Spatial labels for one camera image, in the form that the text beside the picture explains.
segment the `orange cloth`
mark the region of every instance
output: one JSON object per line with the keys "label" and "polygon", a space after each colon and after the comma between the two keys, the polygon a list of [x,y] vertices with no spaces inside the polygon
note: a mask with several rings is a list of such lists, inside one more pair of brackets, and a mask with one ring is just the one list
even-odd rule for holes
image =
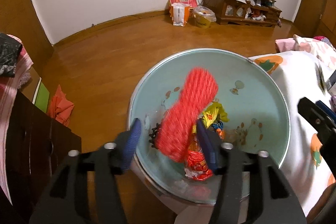
{"label": "orange cloth", "polygon": [[71,111],[74,108],[74,103],[65,98],[65,93],[62,92],[61,86],[58,85],[54,97],[47,112],[47,115],[54,118],[61,124],[68,126],[70,122]]}

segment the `pink striped cloth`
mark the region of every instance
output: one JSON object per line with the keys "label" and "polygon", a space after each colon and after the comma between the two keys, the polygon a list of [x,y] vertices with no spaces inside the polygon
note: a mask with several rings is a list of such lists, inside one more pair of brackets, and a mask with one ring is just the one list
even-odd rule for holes
{"label": "pink striped cloth", "polygon": [[[16,39],[22,44],[22,41],[13,36],[10,37]],[[11,201],[11,196],[9,195],[7,176],[6,176],[6,136],[7,129],[9,125],[9,117],[11,116],[14,100],[17,93],[17,87],[19,86],[20,79],[25,74],[33,62],[29,57],[26,49],[22,47],[20,55],[16,64],[16,71],[14,78],[1,77],[0,76],[0,186],[7,196],[8,200]]]}

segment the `screw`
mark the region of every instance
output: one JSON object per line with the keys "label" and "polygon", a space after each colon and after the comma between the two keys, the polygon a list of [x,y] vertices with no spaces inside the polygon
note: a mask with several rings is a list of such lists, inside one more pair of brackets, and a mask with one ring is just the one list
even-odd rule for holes
{"label": "screw", "polygon": [[116,143],[106,143],[106,144],[104,144],[105,149],[115,149],[116,146],[117,146]]}
{"label": "screw", "polygon": [[258,155],[259,155],[259,157],[267,158],[269,156],[269,153],[266,150],[260,150],[258,152]]}
{"label": "screw", "polygon": [[68,155],[69,155],[70,157],[76,157],[76,156],[79,155],[79,151],[78,151],[78,150],[70,150],[70,151],[68,152]]}
{"label": "screw", "polygon": [[233,148],[233,144],[232,143],[222,143],[221,147],[223,149],[232,149]]}

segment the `red sponge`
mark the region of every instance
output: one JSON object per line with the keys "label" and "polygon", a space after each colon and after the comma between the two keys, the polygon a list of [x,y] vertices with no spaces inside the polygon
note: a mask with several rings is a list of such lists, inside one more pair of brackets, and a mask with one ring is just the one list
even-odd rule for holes
{"label": "red sponge", "polygon": [[182,162],[190,143],[192,126],[198,115],[211,103],[218,85],[211,73],[203,68],[192,69],[186,77],[178,100],[165,115],[155,146],[176,162]]}

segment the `wooden floor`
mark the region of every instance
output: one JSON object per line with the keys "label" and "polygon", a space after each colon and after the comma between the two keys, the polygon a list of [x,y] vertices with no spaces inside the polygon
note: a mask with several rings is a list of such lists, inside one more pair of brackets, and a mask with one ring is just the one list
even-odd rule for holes
{"label": "wooden floor", "polygon": [[[172,25],[169,16],[139,19],[55,47],[42,79],[51,94],[58,84],[74,102],[70,128],[82,138],[83,152],[112,141],[126,128],[131,94],[153,65],[173,53],[198,47],[229,50],[246,57],[275,53],[274,40],[300,35],[283,27],[213,24],[200,29]],[[128,171],[118,178],[130,224],[173,223],[174,214]]]}

